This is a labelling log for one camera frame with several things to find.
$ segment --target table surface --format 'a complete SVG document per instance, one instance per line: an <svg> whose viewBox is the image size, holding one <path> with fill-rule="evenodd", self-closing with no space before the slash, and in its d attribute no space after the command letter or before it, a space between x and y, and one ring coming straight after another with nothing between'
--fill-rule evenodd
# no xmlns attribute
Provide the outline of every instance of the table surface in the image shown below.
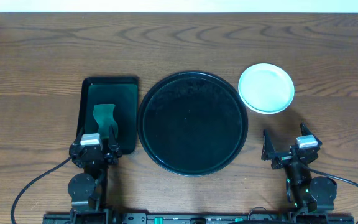
<svg viewBox="0 0 358 224"><path fill-rule="evenodd" d="M139 103L163 77L202 70L237 86L255 63L272 63L296 94L275 115L247 110L249 133L223 170L182 177L154 163L139 140L109 170L108 202L120 211L247 213L289 207L283 170L261 161L262 130L286 149L305 122L323 142L312 168L358 183L358 14L0 14L0 223L34 177L68 157L81 82L136 75ZM71 209L69 162L20 199L18 223ZM335 212L358 219L358 189L338 182Z"/></svg>

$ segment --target wood grain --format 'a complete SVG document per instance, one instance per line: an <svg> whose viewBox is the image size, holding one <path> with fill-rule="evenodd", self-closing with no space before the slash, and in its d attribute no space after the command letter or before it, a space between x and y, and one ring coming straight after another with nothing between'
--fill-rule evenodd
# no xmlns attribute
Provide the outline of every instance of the wood grain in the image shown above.
<svg viewBox="0 0 358 224"><path fill-rule="evenodd" d="M262 130L279 148L304 121L322 140L312 167L358 182L358 14L0 14L0 223L34 177L68 157L89 76L137 75L140 100L161 78L203 70L233 86L245 68L273 63L292 77L291 107L248 111L235 160L206 177L181 177L136 151L109 170L108 202L149 212L246 213L288 207L284 173L261 161ZM70 206L69 163L21 198L18 223ZM358 219L358 189L338 183L335 212Z"/></svg>

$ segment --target small white round plate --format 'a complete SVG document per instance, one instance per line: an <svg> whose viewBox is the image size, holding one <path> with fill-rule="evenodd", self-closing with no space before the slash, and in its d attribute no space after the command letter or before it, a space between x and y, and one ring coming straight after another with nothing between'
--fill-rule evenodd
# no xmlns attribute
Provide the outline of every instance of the small white round plate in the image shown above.
<svg viewBox="0 0 358 224"><path fill-rule="evenodd" d="M242 73L239 94L251 110L274 114L291 104L295 88L287 72L275 65L261 63Z"/></svg>

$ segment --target black round tray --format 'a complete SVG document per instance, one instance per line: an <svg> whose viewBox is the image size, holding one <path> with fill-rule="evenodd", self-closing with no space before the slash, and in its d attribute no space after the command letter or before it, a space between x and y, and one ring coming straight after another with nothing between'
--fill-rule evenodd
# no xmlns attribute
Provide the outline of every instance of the black round tray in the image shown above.
<svg viewBox="0 0 358 224"><path fill-rule="evenodd" d="M180 175L206 175L241 151L248 118L237 91L203 72L164 78L146 94L137 128L147 154Z"/></svg>

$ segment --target wooden tabletop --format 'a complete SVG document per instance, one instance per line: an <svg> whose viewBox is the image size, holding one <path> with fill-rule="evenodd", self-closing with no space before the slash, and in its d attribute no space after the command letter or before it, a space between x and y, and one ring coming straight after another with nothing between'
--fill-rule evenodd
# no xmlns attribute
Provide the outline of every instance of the wooden tabletop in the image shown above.
<svg viewBox="0 0 358 224"><path fill-rule="evenodd" d="M314 169L358 183L358 14L0 14L0 223L33 178L68 157L81 82L139 77L139 103L169 74L210 72L237 86L255 63L286 70L295 99L275 115L247 110L249 133L231 164L182 177L154 163L139 140L109 169L108 202L121 211L247 213L290 206L283 170L261 161L262 130L279 148L305 122L323 142ZM20 199L18 223L67 212L67 184L82 172L69 162ZM358 189L338 182L335 212L358 219Z"/></svg>

